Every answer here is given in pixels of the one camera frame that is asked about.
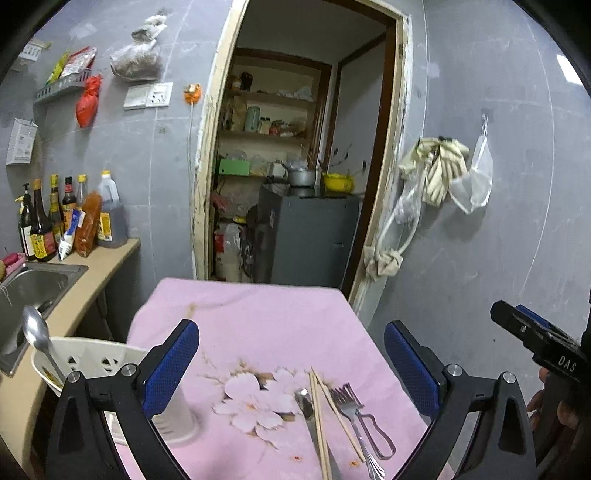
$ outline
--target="wooden chopstick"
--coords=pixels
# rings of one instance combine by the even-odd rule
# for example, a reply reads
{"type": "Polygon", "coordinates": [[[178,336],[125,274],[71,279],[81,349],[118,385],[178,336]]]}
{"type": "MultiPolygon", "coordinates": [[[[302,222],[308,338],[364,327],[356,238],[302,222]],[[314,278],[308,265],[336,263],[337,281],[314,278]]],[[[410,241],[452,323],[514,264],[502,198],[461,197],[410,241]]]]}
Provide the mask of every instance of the wooden chopstick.
{"type": "Polygon", "coordinates": [[[318,438],[318,453],[320,457],[320,468],[322,470],[323,480],[332,480],[332,472],[328,465],[328,447],[324,432],[322,431],[322,409],[320,408],[320,399],[317,390],[316,376],[310,372],[310,391],[312,393],[312,403],[314,405],[314,422],[316,424],[316,437],[318,438]]]}
{"type": "Polygon", "coordinates": [[[324,385],[324,383],[320,379],[318,373],[316,373],[316,370],[314,370],[313,367],[312,367],[311,374],[316,377],[316,380],[318,382],[318,385],[322,389],[322,392],[324,393],[324,396],[326,397],[326,400],[328,401],[328,403],[330,405],[330,408],[332,408],[332,411],[335,413],[336,418],[337,418],[337,420],[340,423],[340,426],[345,431],[345,434],[347,435],[347,438],[349,439],[349,441],[351,442],[351,445],[355,449],[355,453],[357,453],[357,456],[359,457],[359,460],[361,460],[362,462],[365,462],[365,455],[361,451],[361,447],[359,447],[359,444],[357,443],[357,439],[355,439],[353,437],[353,435],[351,435],[351,432],[349,431],[349,428],[346,425],[346,423],[345,423],[345,421],[343,419],[343,416],[340,414],[339,409],[335,405],[335,401],[332,399],[332,396],[330,395],[330,392],[329,392],[328,387],[326,385],[324,385]]]}

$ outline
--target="metal fork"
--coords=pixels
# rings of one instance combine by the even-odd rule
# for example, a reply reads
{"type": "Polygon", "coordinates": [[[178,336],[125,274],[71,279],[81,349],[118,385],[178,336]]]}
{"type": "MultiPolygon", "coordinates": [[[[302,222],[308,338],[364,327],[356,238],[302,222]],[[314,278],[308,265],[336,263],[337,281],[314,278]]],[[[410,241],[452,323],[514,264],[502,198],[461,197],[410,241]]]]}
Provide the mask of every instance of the metal fork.
{"type": "Polygon", "coordinates": [[[357,398],[357,395],[355,395],[353,388],[351,388],[351,384],[346,383],[339,390],[344,395],[348,396],[351,401],[354,401],[357,404],[357,413],[356,413],[357,418],[359,419],[359,422],[360,422],[361,426],[363,427],[363,430],[365,431],[365,434],[367,435],[368,440],[369,440],[372,448],[374,449],[375,454],[378,456],[378,458],[380,460],[390,460],[394,456],[394,454],[396,453],[396,446],[394,445],[394,442],[392,441],[392,439],[386,434],[385,431],[383,431],[380,427],[378,427],[378,423],[375,421],[375,417],[371,413],[361,413],[359,411],[359,409],[363,408],[364,405],[359,401],[359,399],[357,398]],[[365,424],[364,419],[370,419],[372,421],[372,423],[374,424],[374,428],[376,429],[376,431],[384,438],[384,440],[386,440],[388,447],[390,448],[390,451],[392,452],[390,455],[384,455],[382,452],[379,451],[379,448],[375,444],[374,439],[372,438],[372,436],[367,428],[367,425],[365,424]]]}
{"type": "Polygon", "coordinates": [[[357,412],[357,404],[355,401],[351,401],[348,395],[344,395],[339,389],[331,388],[330,396],[335,401],[336,407],[339,409],[339,412],[343,417],[347,417],[347,419],[351,422],[351,426],[353,427],[353,431],[355,432],[355,436],[359,440],[359,446],[361,447],[361,451],[365,456],[365,465],[367,466],[369,472],[370,480],[385,480],[386,472],[384,469],[379,465],[378,461],[375,457],[369,453],[367,447],[365,446],[365,442],[361,438],[361,434],[355,425],[355,416],[357,412]]]}

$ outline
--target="sink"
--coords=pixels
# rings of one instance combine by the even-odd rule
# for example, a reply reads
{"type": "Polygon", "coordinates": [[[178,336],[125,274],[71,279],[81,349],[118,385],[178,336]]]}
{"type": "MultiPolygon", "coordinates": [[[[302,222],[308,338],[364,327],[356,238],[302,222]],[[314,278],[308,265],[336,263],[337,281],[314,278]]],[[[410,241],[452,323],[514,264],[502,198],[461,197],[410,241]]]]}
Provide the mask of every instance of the sink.
{"type": "Polygon", "coordinates": [[[23,307],[33,305],[47,320],[86,270],[84,265],[28,262],[0,283],[0,371],[13,376],[27,349],[21,329],[23,307]]]}

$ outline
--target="yellow bowl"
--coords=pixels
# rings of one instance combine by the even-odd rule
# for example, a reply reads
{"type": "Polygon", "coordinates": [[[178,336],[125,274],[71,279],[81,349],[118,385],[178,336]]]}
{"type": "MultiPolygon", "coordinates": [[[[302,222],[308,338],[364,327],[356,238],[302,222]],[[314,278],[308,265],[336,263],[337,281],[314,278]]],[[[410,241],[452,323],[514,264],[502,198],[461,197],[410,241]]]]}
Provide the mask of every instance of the yellow bowl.
{"type": "Polygon", "coordinates": [[[351,193],[355,188],[353,177],[340,173],[324,173],[324,186],[333,192],[351,193]]]}

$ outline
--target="gray refrigerator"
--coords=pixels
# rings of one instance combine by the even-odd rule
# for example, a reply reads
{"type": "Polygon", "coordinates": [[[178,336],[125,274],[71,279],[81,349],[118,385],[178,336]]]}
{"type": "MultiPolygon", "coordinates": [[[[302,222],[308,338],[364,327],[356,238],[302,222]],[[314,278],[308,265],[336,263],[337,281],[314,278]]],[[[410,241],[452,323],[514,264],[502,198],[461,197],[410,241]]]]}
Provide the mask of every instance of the gray refrigerator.
{"type": "Polygon", "coordinates": [[[339,288],[359,219],[361,200],[293,188],[261,186],[254,242],[254,281],[339,288]]]}

